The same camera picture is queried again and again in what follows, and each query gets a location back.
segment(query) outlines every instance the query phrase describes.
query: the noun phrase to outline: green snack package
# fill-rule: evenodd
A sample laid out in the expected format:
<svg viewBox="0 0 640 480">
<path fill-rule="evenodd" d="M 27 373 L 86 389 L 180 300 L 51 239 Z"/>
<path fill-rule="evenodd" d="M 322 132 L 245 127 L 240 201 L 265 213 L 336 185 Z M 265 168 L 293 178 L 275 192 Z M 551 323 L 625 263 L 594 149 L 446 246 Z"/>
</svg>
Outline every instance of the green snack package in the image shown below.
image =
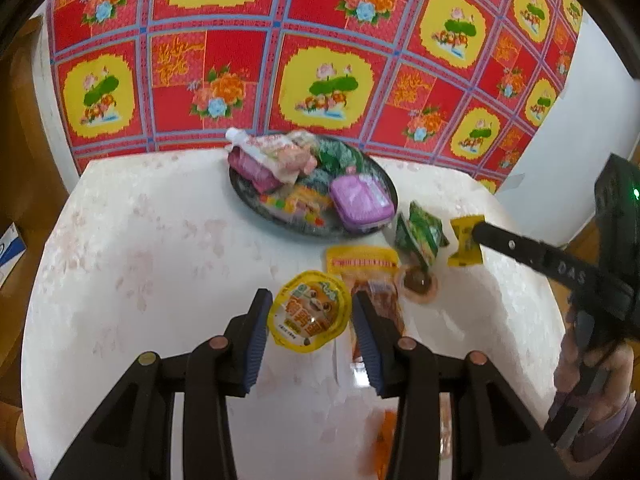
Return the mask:
<svg viewBox="0 0 640 480">
<path fill-rule="evenodd" d="M 320 137 L 314 155 L 318 160 L 318 165 L 331 176 L 362 173 L 364 163 L 362 152 L 340 140 Z"/>
<path fill-rule="evenodd" d="M 362 152 L 340 140 L 317 136 L 306 130 L 293 130 L 287 137 L 301 148 L 309 149 L 318 160 L 318 166 L 333 177 L 363 173 L 365 169 Z"/>
<path fill-rule="evenodd" d="M 416 202 L 409 206 L 409 219 L 398 215 L 396 246 L 418 257 L 420 266 L 427 270 L 436 259 L 440 247 L 449 245 L 442 231 L 442 221 L 427 213 Z"/>
</svg>

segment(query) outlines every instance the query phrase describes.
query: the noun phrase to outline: candy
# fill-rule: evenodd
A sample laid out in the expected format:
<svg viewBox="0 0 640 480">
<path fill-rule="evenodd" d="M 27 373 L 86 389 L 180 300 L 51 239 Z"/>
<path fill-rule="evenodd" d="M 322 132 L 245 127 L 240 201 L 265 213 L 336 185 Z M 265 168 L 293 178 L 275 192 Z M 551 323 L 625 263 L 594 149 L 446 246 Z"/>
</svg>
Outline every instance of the candy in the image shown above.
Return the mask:
<svg viewBox="0 0 640 480">
<path fill-rule="evenodd" d="M 313 352 L 338 337 L 351 317 L 351 296 L 334 276 L 308 270 L 278 293 L 267 325 L 278 345 Z"/>
<path fill-rule="evenodd" d="M 431 286 L 431 277 L 421 267 L 407 269 L 402 280 L 404 286 L 418 294 L 426 294 Z"/>
<path fill-rule="evenodd" d="M 318 189 L 324 189 L 323 185 L 308 176 L 295 186 L 283 186 L 275 193 L 262 195 L 260 201 L 274 216 L 286 222 L 304 221 L 322 227 L 325 224 L 322 214 L 332 206 L 332 201 Z"/>
</svg>

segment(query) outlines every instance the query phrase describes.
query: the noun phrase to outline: white wall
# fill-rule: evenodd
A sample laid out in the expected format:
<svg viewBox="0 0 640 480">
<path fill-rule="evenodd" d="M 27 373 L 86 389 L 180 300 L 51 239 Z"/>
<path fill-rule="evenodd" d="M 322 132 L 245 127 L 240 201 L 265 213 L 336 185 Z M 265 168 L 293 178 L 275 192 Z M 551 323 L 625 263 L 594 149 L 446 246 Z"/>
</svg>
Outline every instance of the white wall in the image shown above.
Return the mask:
<svg viewBox="0 0 640 480">
<path fill-rule="evenodd" d="M 640 81 L 585 14 L 566 87 L 496 197 L 524 235 L 564 244 L 593 215 L 609 154 L 628 158 L 639 132 Z"/>
<path fill-rule="evenodd" d="M 47 29 L 47 20 L 44 13 L 46 2 L 44 2 L 33 17 L 40 16 L 42 18 L 42 29 L 38 34 L 38 40 L 33 49 L 31 63 L 33 64 L 33 85 L 36 92 L 36 100 L 40 109 L 42 118 L 42 126 L 44 133 L 49 142 L 49 149 L 53 160 L 60 172 L 60 178 L 65 185 L 66 190 L 71 190 L 78 183 L 78 170 L 74 164 L 71 151 L 66 142 L 65 129 L 62 125 L 60 110 L 53 86 L 53 74 L 50 65 L 49 55 L 49 31 Z"/>
</svg>

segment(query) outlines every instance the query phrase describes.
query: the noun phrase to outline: hand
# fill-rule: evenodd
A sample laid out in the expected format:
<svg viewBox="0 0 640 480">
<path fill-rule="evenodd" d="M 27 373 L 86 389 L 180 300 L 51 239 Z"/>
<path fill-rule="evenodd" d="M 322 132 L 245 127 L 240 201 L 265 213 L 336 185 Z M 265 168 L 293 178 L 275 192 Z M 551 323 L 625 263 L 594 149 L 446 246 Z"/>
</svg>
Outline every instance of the hand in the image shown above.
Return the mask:
<svg viewBox="0 0 640 480">
<path fill-rule="evenodd" d="M 584 363 L 595 366 L 607 348 L 597 348 L 587 352 Z M 634 352 L 631 347 L 622 343 L 600 365 L 610 371 L 609 379 L 603 391 L 590 400 L 591 412 L 584 423 L 585 430 L 590 430 L 599 422 L 615 415 L 624 406 L 631 387 L 631 376 L 634 370 Z M 562 338 L 558 367 L 554 372 L 554 384 L 558 392 L 570 393 L 580 381 L 580 362 L 578 347 L 575 342 L 573 327 L 570 327 Z"/>
</svg>

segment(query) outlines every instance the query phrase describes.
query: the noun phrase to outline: box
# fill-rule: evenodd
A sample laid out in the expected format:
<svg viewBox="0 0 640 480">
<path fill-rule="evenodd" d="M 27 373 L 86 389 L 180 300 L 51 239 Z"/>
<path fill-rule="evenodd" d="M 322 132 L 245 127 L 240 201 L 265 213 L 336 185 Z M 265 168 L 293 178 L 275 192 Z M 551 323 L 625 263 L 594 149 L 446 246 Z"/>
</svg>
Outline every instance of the box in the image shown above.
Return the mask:
<svg viewBox="0 0 640 480">
<path fill-rule="evenodd" d="M 11 224 L 0 238 L 0 286 L 26 250 L 18 229 Z"/>
</svg>

